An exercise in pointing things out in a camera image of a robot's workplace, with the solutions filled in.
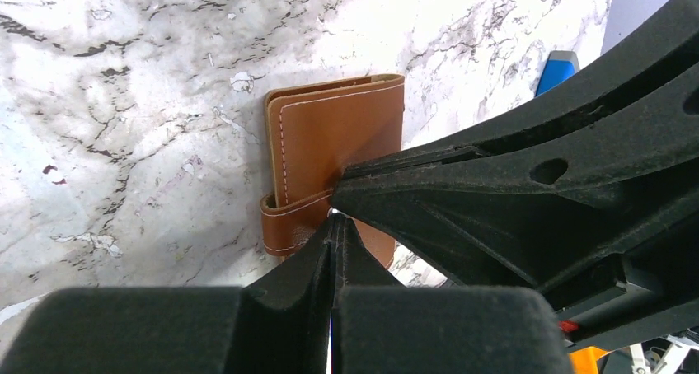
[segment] red object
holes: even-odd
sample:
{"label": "red object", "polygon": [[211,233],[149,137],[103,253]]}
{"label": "red object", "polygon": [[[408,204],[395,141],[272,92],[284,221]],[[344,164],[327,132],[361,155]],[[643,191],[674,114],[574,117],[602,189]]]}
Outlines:
{"label": "red object", "polygon": [[563,333],[572,333],[578,329],[578,324],[571,322],[570,320],[562,320],[561,322],[558,322],[558,325],[560,326],[561,330],[563,330]]}

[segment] wallet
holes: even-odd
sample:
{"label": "wallet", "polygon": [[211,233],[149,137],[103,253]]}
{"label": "wallet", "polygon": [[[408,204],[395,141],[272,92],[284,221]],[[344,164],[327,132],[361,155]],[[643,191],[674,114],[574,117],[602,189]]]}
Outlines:
{"label": "wallet", "polygon": [[[265,100],[274,192],[260,202],[265,250],[286,257],[328,217],[347,166],[401,150],[405,78],[372,75],[271,91]],[[354,220],[388,267],[396,241]]]}

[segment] screw hole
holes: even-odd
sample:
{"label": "screw hole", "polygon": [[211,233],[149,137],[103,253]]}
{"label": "screw hole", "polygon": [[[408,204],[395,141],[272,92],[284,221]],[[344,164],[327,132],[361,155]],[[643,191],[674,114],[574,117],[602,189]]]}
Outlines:
{"label": "screw hole", "polygon": [[568,162],[562,158],[544,161],[529,172],[533,181],[543,185],[553,185],[568,170]]}
{"label": "screw hole", "polygon": [[699,90],[695,90],[682,105],[684,113],[699,115]]}

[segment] blue object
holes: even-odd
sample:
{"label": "blue object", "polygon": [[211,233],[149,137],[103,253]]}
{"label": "blue object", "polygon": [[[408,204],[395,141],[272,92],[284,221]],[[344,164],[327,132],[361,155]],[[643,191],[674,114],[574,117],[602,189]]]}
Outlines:
{"label": "blue object", "polygon": [[537,96],[549,91],[580,70],[578,56],[572,51],[551,51],[539,79]]}

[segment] white marble tabletop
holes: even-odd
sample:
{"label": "white marble tabletop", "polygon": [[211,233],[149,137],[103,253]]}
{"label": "white marble tabletop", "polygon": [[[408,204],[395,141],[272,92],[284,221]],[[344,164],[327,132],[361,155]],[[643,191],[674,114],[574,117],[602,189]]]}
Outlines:
{"label": "white marble tabletop", "polygon": [[[46,293],[248,284],[273,268],[261,100],[406,75],[404,147],[581,66],[611,0],[0,0],[0,356]],[[409,285],[441,275],[405,248]]]}

